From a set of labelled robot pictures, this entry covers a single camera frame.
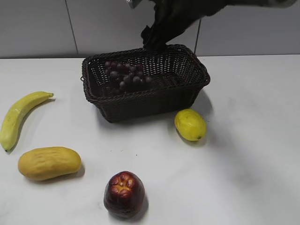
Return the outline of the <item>black cloth-covered robot arm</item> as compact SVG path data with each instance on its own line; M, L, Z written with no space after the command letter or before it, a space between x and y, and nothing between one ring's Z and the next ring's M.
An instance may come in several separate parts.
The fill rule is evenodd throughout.
M160 53L166 43L181 35L194 22L213 16L226 6L287 8L294 0L155 0L155 19L141 33L143 47Z

